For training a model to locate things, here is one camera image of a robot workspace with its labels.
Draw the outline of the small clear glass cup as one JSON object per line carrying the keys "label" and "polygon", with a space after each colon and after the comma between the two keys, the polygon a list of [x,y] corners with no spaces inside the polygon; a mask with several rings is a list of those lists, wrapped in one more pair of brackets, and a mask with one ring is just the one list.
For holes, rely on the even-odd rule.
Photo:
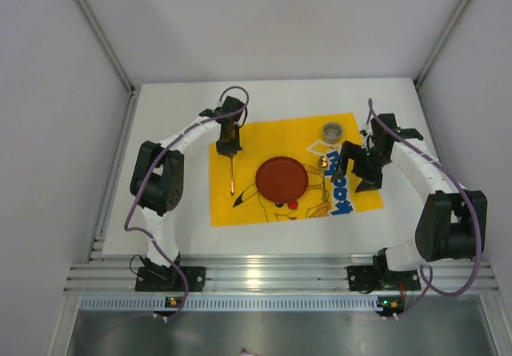
{"label": "small clear glass cup", "polygon": [[328,122],[322,127],[322,140],[327,144],[337,144],[341,141],[343,127],[337,122]]}

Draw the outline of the rose gold spoon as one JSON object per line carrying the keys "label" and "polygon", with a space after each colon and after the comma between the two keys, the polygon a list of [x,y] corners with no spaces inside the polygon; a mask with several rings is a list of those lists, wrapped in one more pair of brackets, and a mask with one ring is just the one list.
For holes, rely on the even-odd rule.
{"label": "rose gold spoon", "polygon": [[328,169],[328,159],[326,156],[320,156],[318,158],[318,170],[322,176],[322,201],[328,202],[329,201],[329,192],[326,188],[326,176],[325,172]]}

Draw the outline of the rose gold fork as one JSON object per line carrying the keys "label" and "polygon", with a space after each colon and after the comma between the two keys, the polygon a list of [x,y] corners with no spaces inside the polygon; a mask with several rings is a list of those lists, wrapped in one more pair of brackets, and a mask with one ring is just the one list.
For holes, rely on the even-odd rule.
{"label": "rose gold fork", "polygon": [[230,156],[230,195],[235,195],[234,156]]}

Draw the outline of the yellow Pikachu placemat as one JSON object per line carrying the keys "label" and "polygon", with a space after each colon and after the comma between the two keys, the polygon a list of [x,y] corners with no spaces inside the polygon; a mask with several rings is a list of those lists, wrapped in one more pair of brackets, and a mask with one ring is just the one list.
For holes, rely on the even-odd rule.
{"label": "yellow Pikachu placemat", "polygon": [[[348,173],[332,182],[339,159],[339,144],[322,140],[322,127],[337,122],[343,127],[343,142],[361,143],[358,125],[351,113],[256,122],[241,130],[242,151],[234,159],[235,195],[230,195],[228,158],[210,148],[210,221],[212,226],[235,226],[266,222],[294,222],[307,218],[343,216],[381,209],[384,202],[377,191],[356,193],[360,178]],[[322,176],[318,158],[326,156],[325,172],[329,201],[322,201]],[[271,202],[260,195],[255,174],[264,161],[277,156],[298,160],[306,169],[309,185],[294,202]]]}

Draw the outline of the red round plate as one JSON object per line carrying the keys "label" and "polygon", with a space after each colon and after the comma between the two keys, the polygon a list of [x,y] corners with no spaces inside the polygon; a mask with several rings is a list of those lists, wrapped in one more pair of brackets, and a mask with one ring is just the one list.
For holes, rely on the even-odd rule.
{"label": "red round plate", "polygon": [[261,196],[271,202],[297,201],[309,185],[305,167],[287,156],[269,158],[257,169],[255,185]]}

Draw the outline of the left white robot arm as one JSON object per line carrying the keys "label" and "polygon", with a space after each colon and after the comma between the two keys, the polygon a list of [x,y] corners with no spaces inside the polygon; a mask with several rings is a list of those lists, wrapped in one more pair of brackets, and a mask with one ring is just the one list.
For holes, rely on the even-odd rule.
{"label": "left white robot arm", "polygon": [[241,149],[240,129],[248,102],[227,96],[214,109],[205,109],[190,126],[161,142],[141,144],[130,192],[134,202],[124,230],[141,232],[149,245],[150,263],[176,267],[180,255],[172,211],[184,195],[185,160],[214,144],[217,154],[233,158]]}

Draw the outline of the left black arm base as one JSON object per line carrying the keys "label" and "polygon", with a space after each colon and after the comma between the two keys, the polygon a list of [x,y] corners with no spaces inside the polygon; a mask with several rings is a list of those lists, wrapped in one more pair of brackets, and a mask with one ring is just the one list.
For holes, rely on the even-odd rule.
{"label": "left black arm base", "polygon": [[[203,266],[184,266],[182,272],[188,282],[189,292],[202,292],[206,283],[206,268]],[[174,269],[140,267],[135,283],[137,292],[184,292],[185,282]]]}

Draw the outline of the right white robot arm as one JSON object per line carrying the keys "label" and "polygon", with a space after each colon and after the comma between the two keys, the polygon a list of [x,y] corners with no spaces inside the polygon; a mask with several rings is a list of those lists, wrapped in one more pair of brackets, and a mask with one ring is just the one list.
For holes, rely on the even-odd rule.
{"label": "right white robot arm", "polygon": [[352,173],[361,180],[357,192],[379,190],[383,168],[394,164],[424,203],[414,236],[378,252],[385,268],[403,272],[446,258],[476,257],[485,241],[484,193],[469,191],[451,179],[428,151],[420,132],[398,126],[394,114],[372,118],[361,134],[364,143],[341,145],[331,180]]}

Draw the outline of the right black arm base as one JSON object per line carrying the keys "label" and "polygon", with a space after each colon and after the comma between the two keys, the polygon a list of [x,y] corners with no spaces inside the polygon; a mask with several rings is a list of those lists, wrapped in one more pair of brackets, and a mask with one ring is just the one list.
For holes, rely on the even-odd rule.
{"label": "right black arm base", "polygon": [[415,270],[404,272],[381,271],[374,266],[346,268],[350,291],[369,294],[374,291],[419,291],[421,283]]}

